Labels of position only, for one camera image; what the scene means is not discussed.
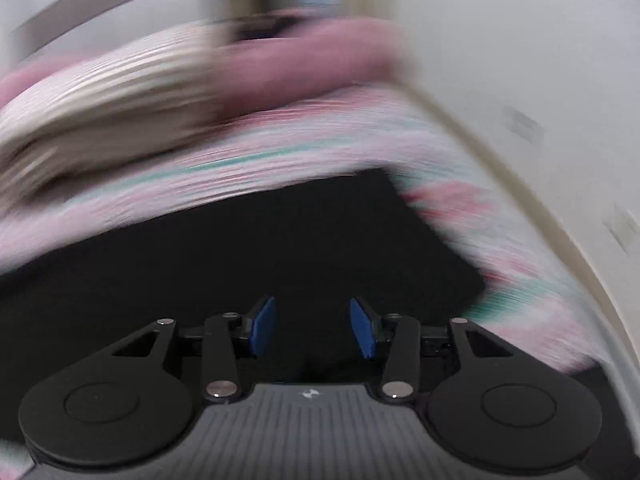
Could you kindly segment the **black pants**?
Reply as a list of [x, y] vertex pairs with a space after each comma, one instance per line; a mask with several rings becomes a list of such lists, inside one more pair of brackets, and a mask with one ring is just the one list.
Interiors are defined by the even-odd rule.
[[437, 326], [485, 287], [381, 168], [119, 228], [2, 275], [1, 435], [21, 440], [18, 404], [41, 379], [159, 318], [198, 326], [273, 296], [295, 347], [350, 372], [350, 298]]

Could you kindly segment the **patterned red green bedsheet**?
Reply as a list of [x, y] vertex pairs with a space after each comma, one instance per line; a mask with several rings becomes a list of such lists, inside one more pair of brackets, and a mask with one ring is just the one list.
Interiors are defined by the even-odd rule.
[[[204, 406], [177, 442], [129, 465], [45, 462], [18, 423], [21, 440], [1, 436], [2, 477], [630, 478], [634, 454], [620, 406], [592, 333], [575, 316], [580, 291], [454, 140], [387, 88], [340, 91], [233, 119], [190, 150], [55, 180], [2, 220], [1, 277], [52, 250], [166, 214], [375, 168], [386, 170], [418, 216], [483, 275], [483, 295], [454, 318], [488, 330], [596, 397], [602, 426], [581, 460], [562, 469], [482, 469], [462, 460], [437, 443], [414, 408], [378, 400], [384, 360], [362, 356], [349, 321], [350, 300], [363, 298], [348, 302], [345, 341], [354, 355], [352, 370], [342, 372], [341, 356], [320, 359], [295, 347], [290, 316], [265, 296], [276, 300], [276, 325], [265, 354], [241, 366], [249, 389], [240, 400]], [[418, 321], [444, 327], [449, 320]]]

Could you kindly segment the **pink comforter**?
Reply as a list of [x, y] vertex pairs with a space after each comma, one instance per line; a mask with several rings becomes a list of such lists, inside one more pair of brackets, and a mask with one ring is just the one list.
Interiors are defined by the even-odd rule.
[[[52, 66], [35, 84], [82, 62]], [[313, 99], [352, 84], [389, 80], [397, 64], [397, 37], [389, 22], [297, 15], [280, 35], [229, 38], [218, 76], [215, 120]]]

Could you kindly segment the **beige striped pillow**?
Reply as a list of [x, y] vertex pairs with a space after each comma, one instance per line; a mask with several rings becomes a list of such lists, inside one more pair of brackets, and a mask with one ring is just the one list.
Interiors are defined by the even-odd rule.
[[180, 148], [213, 125], [230, 34], [193, 22], [43, 78], [1, 111], [1, 198]]

